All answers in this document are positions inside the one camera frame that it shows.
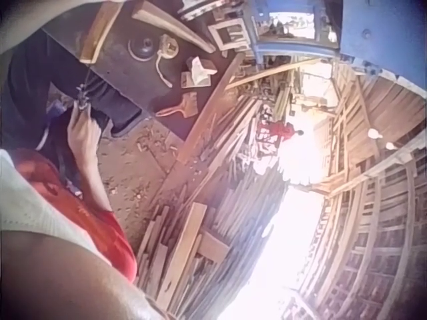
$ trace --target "wood pile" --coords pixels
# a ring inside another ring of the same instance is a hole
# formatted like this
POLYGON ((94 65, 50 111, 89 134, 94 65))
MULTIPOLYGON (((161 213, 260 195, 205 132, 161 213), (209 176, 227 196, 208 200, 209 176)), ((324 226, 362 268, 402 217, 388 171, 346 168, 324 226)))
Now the wood pile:
POLYGON ((171 317, 216 319, 249 279, 286 189, 277 167, 263 176, 249 170, 216 208, 192 202, 176 219, 179 211, 157 206, 135 284, 171 317))

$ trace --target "dark pants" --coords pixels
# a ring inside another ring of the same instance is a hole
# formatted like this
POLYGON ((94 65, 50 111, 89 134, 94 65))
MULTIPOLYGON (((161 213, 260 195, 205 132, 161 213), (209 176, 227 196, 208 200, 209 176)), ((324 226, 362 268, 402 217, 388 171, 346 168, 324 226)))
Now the dark pants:
MULTIPOLYGON (((39 30, 15 48, 7 80, 2 86, 1 147, 34 149, 47 126, 47 98, 51 83, 64 94, 77 98, 77 87, 87 80, 92 117, 102 130, 113 121, 113 135, 129 131, 148 114, 120 95, 112 86, 39 30)), ((55 118, 41 153, 75 181, 77 170, 67 143, 71 110, 55 118)))

